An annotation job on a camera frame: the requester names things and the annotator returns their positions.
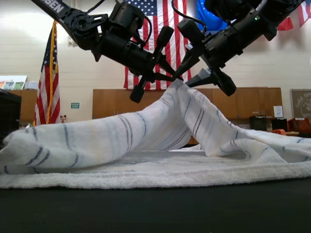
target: bulletin board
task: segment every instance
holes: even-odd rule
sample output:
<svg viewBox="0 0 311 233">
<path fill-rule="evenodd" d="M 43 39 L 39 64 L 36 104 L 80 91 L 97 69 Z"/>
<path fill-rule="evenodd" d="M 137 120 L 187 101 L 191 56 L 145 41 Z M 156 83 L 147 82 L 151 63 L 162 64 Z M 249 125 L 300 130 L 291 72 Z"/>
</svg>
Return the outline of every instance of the bulletin board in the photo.
<svg viewBox="0 0 311 233">
<path fill-rule="evenodd" d="M 311 120 L 311 89 L 291 89 L 291 99 L 293 117 Z"/>
</svg>

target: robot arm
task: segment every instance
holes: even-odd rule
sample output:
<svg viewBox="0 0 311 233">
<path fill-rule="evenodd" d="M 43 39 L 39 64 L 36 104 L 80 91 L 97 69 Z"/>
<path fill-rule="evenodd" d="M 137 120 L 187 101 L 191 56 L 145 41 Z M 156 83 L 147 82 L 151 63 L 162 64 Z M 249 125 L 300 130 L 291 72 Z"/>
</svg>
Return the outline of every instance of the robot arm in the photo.
<svg viewBox="0 0 311 233">
<path fill-rule="evenodd" d="M 61 0 L 32 1 L 58 21 L 79 47 L 91 50 L 96 61 L 104 55 L 129 67 L 133 74 L 142 75 L 139 85 L 134 87 L 131 95 L 131 100 L 140 102 L 147 82 L 173 81 L 180 78 L 199 62 L 199 57 L 205 61 L 208 69 L 201 70 L 187 85 L 194 87 L 212 83 L 218 85 L 228 96 L 232 95 L 236 86 L 221 68 L 235 55 L 241 55 L 243 49 L 260 36 L 264 35 L 267 40 L 272 40 L 278 25 L 304 0 L 206 0 L 205 7 L 209 11 L 226 22 L 234 19 L 236 21 L 230 23 L 225 30 L 212 35 L 201 32 L 193 20 L 182 20 L 178 29 L 191 44 L 176 71 L 161 53 L 169 42 L 173 29 L 163 27 L 155 51 L 148 52 L 143 49 L 146 42 L 142 41 L 138 34 L 145 15 L 130 4 L 116 2 L 113 12 L 108 17 L 107 14 L 90 16 L 86 12 L 70 8 Z M 102 33 L 99 33 L 98 27 L 101 27 Z M 157 64 L 173 77 L 154 73 L 153 69 Z"/>
<path fill-rule="evenodd" d="M 125 2 L 116 2 L 109 17 L 107 14 L 90 16 L 87 12 L 70 8 L 61 0 L 32 1 L 61 24 L 80 48 L 91 50 L 96 61 L 104 55 L 129 67 L 133 74 L 142 75 L 139 85 L 134 87 L 131 95 L 134 102 L 140 102 L 147 82 L 175 79 L 153 72 L 155 65 L 159 64 L 162 69 L 174 74 L 166 56 L 162 54 L 173 29 L 163 27 L 157 38 L 155 51 L 150 53 L 145 50 L 143 47 L 146 42 L 141 40 L 138 34 L 145 18 L 140 9 Z"/>
<path fill-rule="evenodd" d="M 205 7 L 225 21 L 236 21 L 217 34 L 205 35 L 191 20 L 183 20 L 178 28 L 191 42 L 186 56 L 175 75 L 184 73 L 201 57 L 208 65 L 207 70 L 193 77 L 187 84 L 190 87 L 214 84 L 228 96 L 236 91 L 231 78 L 220 68 L 243 49 L 264 35 L 267 40 L 276 36 L 278 25 L 294 11 L 303 0 L 206 0 Z"/>
</svg>

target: white towel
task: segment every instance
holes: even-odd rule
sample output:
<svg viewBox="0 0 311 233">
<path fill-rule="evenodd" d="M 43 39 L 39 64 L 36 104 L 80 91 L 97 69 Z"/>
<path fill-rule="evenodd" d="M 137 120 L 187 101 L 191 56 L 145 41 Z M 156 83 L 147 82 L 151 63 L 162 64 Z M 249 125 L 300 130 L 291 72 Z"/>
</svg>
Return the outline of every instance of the white towel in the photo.
<svg viewBox="0 0 311 233">
<path fill-rule="evenodd" d="M 193 135 L 200 143 L 181 149 Z M 0 187 L 208 186 L 311 176 L 311 139 L 244 130 L 177 80 L 143 111 L 16 131 Z"/>
</svg>

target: flag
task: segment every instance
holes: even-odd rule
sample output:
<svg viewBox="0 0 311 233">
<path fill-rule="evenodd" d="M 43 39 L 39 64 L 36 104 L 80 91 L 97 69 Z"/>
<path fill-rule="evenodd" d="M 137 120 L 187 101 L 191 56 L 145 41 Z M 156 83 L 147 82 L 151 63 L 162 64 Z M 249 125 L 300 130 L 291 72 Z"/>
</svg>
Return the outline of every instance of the flag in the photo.
<svg viewBox="0 0 311 233">
<path fill-rule="evenodd" d="M 34 125 L 60 123 L 56 21 L 49 36 L 41 68 Z"/>
<path fill-rule="evenodd" d="M 311 18 L 311 1 L 306 0 L 298 6 L 299 24 L 303 26 Z"/>
<path fill-rule="evenodd" d="M 279 26 L 277 27 L 278 31 L 288 31 L 290 29 L 293 29 L 293 23 L 291 18 L 288 16 L 286 19 L 283 20 L 283 22 L 281 22 L 279 24 Z"/>
<path fill-rule="evenodd" d="M 170 26 L 174 29 L 174 33 L 170 39 L 169 44 L 163 50 L 163 54 L 167 56 L 168 63 L 174 70 L 180 66 L 182 59 L 186 54 L 185 46 L 188 40 L 185 39 L 177 28 L 177 24 L 183 20 L 181 16 L 173 11 L 171 6 L 171 0 L 126 0 L 127 3 L 134 5 L 143 11 L 143 13 L 150 19 L 152 23 L 151 37 L 144 47 L 150 52 L 154 52 L 156 47 L 156 40 L 163 26 Z M 175 7 L 184 14 L 187 13 L 186 0 L 175 0 Z M 142 40 L 146 40 L 149 33 L 149 23 L 145 19 L 144 25 L 139 30 L 139 35 Z M 164 75 L 170 76 L 169 73 L 162 70 L 158 65 L 155 66 L 154 71 Z M 188 81 L 191 78 L 191 72 L 188 70 L 182 75 L 184 81 Z M 140 77 L 133 75 L 129 69 L 125 68 L 125 82 L 124 88 L 133 89 L 133 87 L 139 83 Z M 148 82 L 146 84 L 146 90 L 161 90 L 166 89 L 171 82 L 156 80 L 154 83 Z"/>
<path fill-rule="evenodd" d="M 204 6 L 204 2 L 205 0 L 197 0 L 198 19 L 206 24 L 208 31 L 221 31 L 225 29 L 228 24 L 212 12 L 209 12 Z M 203 30 L 203 28 L 203 25 L 199 24 L 199 29 Z"/>
</svg>

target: wall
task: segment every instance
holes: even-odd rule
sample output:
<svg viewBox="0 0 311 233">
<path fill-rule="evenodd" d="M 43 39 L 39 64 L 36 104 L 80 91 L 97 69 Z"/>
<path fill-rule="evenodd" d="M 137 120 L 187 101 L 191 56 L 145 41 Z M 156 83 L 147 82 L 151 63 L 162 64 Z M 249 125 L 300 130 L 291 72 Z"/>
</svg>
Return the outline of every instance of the wall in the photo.
<svg viewBox="0 0 311 233">
<path fill-rule="evenodd" d="M 87 10 L 97 0 L 77 0 L 77 7 Z M 195 0 L 188 1 L 188 11 L 195 15 Z M 94 14 L 109 14 L 114 0 L 106 0 Z M 294 16 L 295 29 L 279 32 L 271 42 L 264 38 L 250 45 L 240 57 L 231 59 L 224 71 L 237 86 L 281 87 L 284 113 L 291 118 L 291 88 L 311 88 L 311 21 L 301 29 Z M 0 1 L 0 75 L 28 75 L 38 81 L 52 19 L 31 1 Z M 122 88 L 124 67 L 102 57 L 98 63 L 89 51 L 68 47 L 66 32 L 58 27 L 58 60 L 61 87 L 61 112 L 68 121 L 88 120 L 92 114 L 94 88 Z M 191 70 L 196 74 L 206 67 L 202 62 Z M 70 109 L 80 102 L 80 110 Z"/>
</svg>

